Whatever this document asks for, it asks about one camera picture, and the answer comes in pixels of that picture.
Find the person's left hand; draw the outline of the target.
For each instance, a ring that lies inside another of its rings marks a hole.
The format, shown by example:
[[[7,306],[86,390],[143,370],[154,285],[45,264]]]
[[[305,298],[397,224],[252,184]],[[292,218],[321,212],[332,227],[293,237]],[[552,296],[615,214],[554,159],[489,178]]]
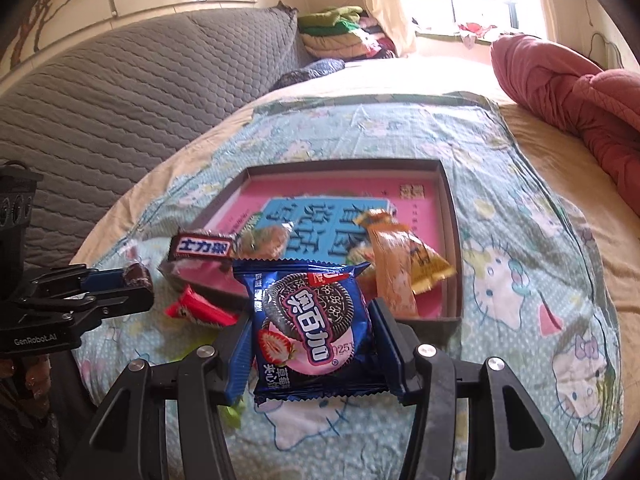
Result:
[[[50,410],[49,392],[51,389],[51,361],[50,356],[33,356],[28,358],[29,366],[24,372],[17,372],[12,360],[2,359],[0,364],[1,378],[11,379],[17,377],[17,382],[22,384],[29,392],[25,399],[20,399],[21,406],[26,413],[35,418],[46,417]]]

